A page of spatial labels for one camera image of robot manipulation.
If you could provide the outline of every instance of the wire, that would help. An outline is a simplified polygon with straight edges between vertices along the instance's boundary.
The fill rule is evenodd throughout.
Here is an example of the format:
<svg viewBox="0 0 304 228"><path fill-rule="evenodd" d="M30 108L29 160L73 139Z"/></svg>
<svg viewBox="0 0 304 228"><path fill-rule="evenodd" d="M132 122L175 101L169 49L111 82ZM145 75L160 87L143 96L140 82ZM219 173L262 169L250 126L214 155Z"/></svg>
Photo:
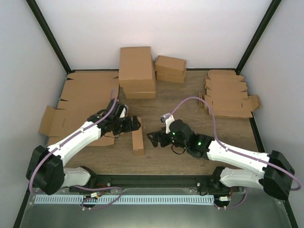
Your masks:
<svg viewBox="0 0 304 228"><path fill-rule="evenodd" d="M94 208L90 208L88 210L96 210L96 209L101 209L101 208L106 208L112 204L114 204L116 201L119 200L119 198L121 198L121 196L123 195L123 189L120 188L120 187L105 187L105 188L98 188L98 189L89 189L89 188L86 188L86 187L82 187L82 186L78 186L78 185L75 185L74 187L78 188L78 189L82 189L82 190L86 190L86 191L102 191L102 190L112 190L112 189L118 189L120 190L120 194L118 195L118 197L116 199L114 199L112 202L108 203L108 204L105 204L105 205L102 205L100 207L94 207ZM82 201L81 203L81 207L82 207L82 210L85 210L85 206L84 206L84 203L87 201L87 200L95 200L95 198L92 198L92 197L89 197L89 198L86 198Z"/></svg>
<svg viewBox="0 0 304 228"><path fill-rule="evenodd" d="M245 193L244 198L243 198L238 204L236 204L236 205L234 205L234 206L232 206L232 207L228 207L228 208L226 208L226 210L228 210L228 209L234 209L234 208L237 208L237 207L241 206L241 205L245 202L245 200L247 199L248 192L249 192L249 188L246 188L246 193ZM214 205L216 208L221 208L221 207L219 207L218 205L216 205L216 203L213 203L213 205Z"/></svg>
<svg viewBox="0 0 304 228"><path fill-rule="evenodd" d="M96 186L101 186L101 187L105 188L105 185L103 185L101 183L96 184ZM99 195L99 197L103 196L104 193L105 193L105 190Z"/></svg>
<svg viewBox="0 0 304 228"><path fill-rule="evenodd" d="M210 186L209 188L207 188L207 190L205 191L205 193L202 194L201 196L206 196L206 195L208 194L209 189L210 189L211 187L212 187L212 186Z"/></svg>
<svg viewBox="0 0 304 228"><path fill-rule="evenodd" d="M261 162L261 163L264 163L264 164L266 164L266 165L269 165L269 166L271 166L271 167L273 167L273 168L275 168L275 169L277 169L277 170L279 170L279 171L285 173L287 176L291 177L291 178L292 178L295 182L297 182L297 184L298 184L298 187L297 187L297 188L290 189L290 191L298 191L298 190L300 190L300 189L302 188L302 184L301 184L300 180L299 180L296 176L294 176L293 174L291 174L290 172L288 172L288 171L282 169L281 167L279 167L279 166L277 166L277 165L275 165L275 164L272 164L272 163L270 163L270 162L264 161L264 160L262 160L262 159L255 158L255 157L252 157L252 156L250 156L250 155L242 154L242 153L240 153L240 152L237 152L237 151L235 151L235 150L232 150L232 149L226 147L226 146L219 140L219 138L218 138L217 131L216 131L216 121L215 121L214 112L213 112L212 108L209 106L209 104L208 104L205 100L203 100L203 99L201 99L201 98L199 98L199 97L196 97L196 96L190 96L190 97L188 97L188 98L182 100L182 101L178 104L178 106L176 106L176 108L175 108L170 114L168 114L164 119L165 119L165 120L168 119L171 115L173 115L173 114L176 112L176 110L177 110L184 102L186 102L186 101L188 101L188 100L190 100L190 99L197 99L197 100L200 100L201 102L203 102L203 103L208 107L209 112L210 112L211 115L212 115L212 120L213 120L214 138L215 138L215 140L218 142L218 144L219 144L221 147L225 148L227 151L230 151L230 152L235 153L235 154L237 154L237 155L240 155L240 156L243 156L243 157L246 157L246 158L249 158L249 159L258 161L258 162Z"/></svg>
<svg viewBox="0 0 304 228"><path fill-rule="evenodd" d="M189 147L187 146L187 141L186 141L186 140L184 141L184 144L185 144L185 147L186 147L187 151L189 151L190 153L193 153L193 152L189 149Z"/></svg>
<svg viewBox="0 0 304 228"><path fill-rule="evenodd" d="M184 151L183 151L182 153L177 153L177 152L175 152L175 151L173 150L173 145L172 145L172 147L171 147L171 150L173 151L173 153L175 153L175 154L177 154L177 155L181 155L181 154L185 153L185 151L186 151L186 149L184 149Z"/></svg>
<svg viewBox="0 0 304 228"><path fill-rule="evenodd" d="M96 121L95 123L87 126L84 128L84 131L86 131L87 129L99 124L100 122L102 122L105 118L108 117L108 115L113 111L114 107L115 107L115 104L116 104L116 101L117 101L117 91L115 89L113 89L111 91L111 99L112 99L112 95L113 95L113 92L115 93L115 98L114 98L114 102L113 102L113 105L112 107L110 108L109 112L104 115L100 120ZM63 145L65 145L67 142L69 142L70 140L72 140L73 138L75 138L77 135L81 134L82 131L78 131L76 132L75 134L71 135L69 138L67 138L65 141L63 141L60 145L59 145L59 148L62 147ZM32 173L32 176L29 180L29 191L31 194L35 194L34 190L33 190L33 182L34 182L34 178L38 172L38 170L41 168L42 164L53 154L55 153L56 151L58 150L58 147L56 147L55 149L53 149L52 151L50 151L42 160L41 162L39 162L39 164L37 165L37 167L34 169L33 173Z"/></svg>
<svg viewBox="0 0 304 228"><path fill-rule="evenodd" d="M232 188L230 188L230 189L231 189L230 198L232 199L233 190L232 190Z"/></svg>

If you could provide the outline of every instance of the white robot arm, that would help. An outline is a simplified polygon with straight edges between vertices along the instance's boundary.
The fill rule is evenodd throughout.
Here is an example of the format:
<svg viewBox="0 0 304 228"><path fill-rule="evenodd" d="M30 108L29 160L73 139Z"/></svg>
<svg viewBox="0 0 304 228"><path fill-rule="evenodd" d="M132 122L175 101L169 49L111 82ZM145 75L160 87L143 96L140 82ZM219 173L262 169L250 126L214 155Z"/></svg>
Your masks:
<svg viewBox="0 0 304 228"><path fill-rule="evenodd" d="M141 126L136 116L126 117L128 107L122 103L116 102L109 113L113 105L114 99L105 110L90 116L79 129L58 143L47 148L38 146L33 151L26 174L27 179L30 180L40 161L55 150L37 171L33 181L34 185L48 195L54 194L61 187L86 185L93 178L92 173L94 172L87 167L64 168L67 162L85 146L108 132L119 135L120 133L136 131ZM106 114L108 114L107 117L99 122Z"/></svg>
<svg viewBox="0 0 304 228"><path fill-rule="evenodd" d="M252 187L263 189L268 195L286 200L291 189L292 178L281 171L267 165L275 164L294 175L295 171L282 153L272 151L271 154L244 150L226 143L219 142L213 137L194 133L182 120L174 120L173 116L165 114L161 121L165 124L160 131L148 133L147 136L154 147L169 144L187 150L195 158L220 161L240 169L217 167L213 173L213 184L223 187ZM263 162L247 158L246 155Z"/></svg>

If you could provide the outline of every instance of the cardboard box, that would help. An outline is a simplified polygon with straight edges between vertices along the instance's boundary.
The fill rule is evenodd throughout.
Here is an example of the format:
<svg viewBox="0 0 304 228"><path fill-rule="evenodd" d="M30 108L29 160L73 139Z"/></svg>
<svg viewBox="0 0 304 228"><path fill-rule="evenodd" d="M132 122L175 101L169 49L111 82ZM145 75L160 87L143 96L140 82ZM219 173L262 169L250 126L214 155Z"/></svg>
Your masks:
<svg viewBox="0 0 304 228"><path fill-rule="evenodd" d="M182 76L186 68L186 61L179 58L158 56L155 62L155 70L168 75Z"/></svg>
<svg viewBox="0 0 304 228"><path fill-rule="evenodd" d="M117 71L76 72L68 75L57 109L48 106L39 132L49 136L48 145L55 144L80 128L88 117L105 109L110 92L118 92ZM89 146L114 144L114 138L102 137Z"/></svg>
<svg viewBox="0 0 304 228"><path fill-rule="evenodd" d="M124 93L126 99L155 99L156 92Z"/></svg>
<svg viewBox="0 0 304 228"><path fill-rule="evenodd" d="M142 124L142 119L140 117L137 117L137 119ZM143 136L142 126L137 131L132 132L133 151L136 156L144 155L142 136Z"/></svg>
<svg viewBox="0 0 304 228"><path fill-rule="evenodd" d="M210 77L212 75L237 75L237 74L234 70L209 70L208 76Z"/></svg>
<svg viewBox="0 0 304 228"><path fill-rule="evenodd" d="M186 76L186 69L182 76L168 75L164 73L157 72L157 80L167 81L167 82L176 82L176 83L184 83Z"/></svg>
<svg viewBox="0 0 304 228"><path fill-rule="evenodd" d="M199 96L208 103L215 116L251 118L251 112L261 106L257 95L248 96L244 77L228 70L209 71L204 92ZM201 101L199 105L208 109Z"/></svg>
<svg viewBox="0 0 304 228"><path fill-rule="evenodd" d="M119 84L125 93L155 92L150 47L120 49Z"/></svg>

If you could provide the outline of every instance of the stacked cardboard boxes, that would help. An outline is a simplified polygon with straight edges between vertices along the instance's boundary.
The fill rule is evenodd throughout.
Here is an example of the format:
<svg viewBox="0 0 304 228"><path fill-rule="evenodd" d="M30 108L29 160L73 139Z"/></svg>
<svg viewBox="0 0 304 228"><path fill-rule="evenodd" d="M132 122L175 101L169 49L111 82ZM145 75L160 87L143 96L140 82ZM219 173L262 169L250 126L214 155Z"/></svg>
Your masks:
<svg viewBox="0 0 304 228"><path fill-rule="evenodd" d="M251 112L261 106L257 95L247 94L244 77L231 70L210 70L204 92L199 96L208 103L215 116L250 118ZM203 102L200 105L208 109Z"/></svg>
<svg viewBox="0 0 304 228"><path fill-rule="evenodd" d="M155 62L157 80L184 83L186 76L186 61L179 58L158 56Z"/></svg>
<svg viewBox="0 0 304 228"><path fill-rule="evenodd" d="M119 84L127 99L156 97L155 70L150 47L120 49Z"/></svg>

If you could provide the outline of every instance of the wooden table surface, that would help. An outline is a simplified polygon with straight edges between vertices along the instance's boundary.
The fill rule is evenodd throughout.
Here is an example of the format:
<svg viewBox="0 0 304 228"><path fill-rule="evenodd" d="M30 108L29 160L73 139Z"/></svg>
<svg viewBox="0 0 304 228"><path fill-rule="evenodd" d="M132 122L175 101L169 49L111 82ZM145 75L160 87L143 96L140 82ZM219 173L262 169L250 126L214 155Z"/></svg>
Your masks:
<svg viewBox="0 0 304 228"><path fill-rule="evenodd" d="M165 175L210 175L217 161L196 159L188 153L176 155L171 147L154 148L146 137L149 132L163 127L160 116L173 111L184 98L198 96L203 90L207 71L187 71L184 84L157 81L156 99L126 100L120 89L120 102L129 106L129 115L142 118L144 156L135 156L132 150L132 133L125 133L115 140L114 145L85 147L75 155L66 167L87 166L98 174L165 174ZM185 102L174 114L196 132L213 136L212 118L198 105L198 100ZM221 141L257 152L257 145L248 119L216 118L217 133Z"/></svg>

